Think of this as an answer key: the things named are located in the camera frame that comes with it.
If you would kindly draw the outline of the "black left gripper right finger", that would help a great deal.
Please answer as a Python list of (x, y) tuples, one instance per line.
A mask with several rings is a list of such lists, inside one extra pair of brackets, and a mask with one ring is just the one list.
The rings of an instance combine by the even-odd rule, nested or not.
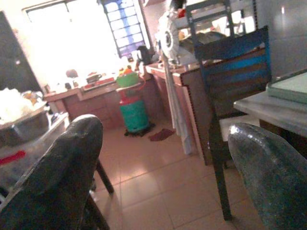
[(307, 228), (307, 160), (285, 139), (247, 123), (230, 126), (228, 147), (268, 230)]

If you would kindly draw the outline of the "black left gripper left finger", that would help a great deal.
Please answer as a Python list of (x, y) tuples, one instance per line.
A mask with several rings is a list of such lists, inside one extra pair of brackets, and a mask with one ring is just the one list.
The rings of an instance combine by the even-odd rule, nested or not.
[(1, 229), (79, 229), (102, 138), (96, 116), (74, 119), (1, 204)]

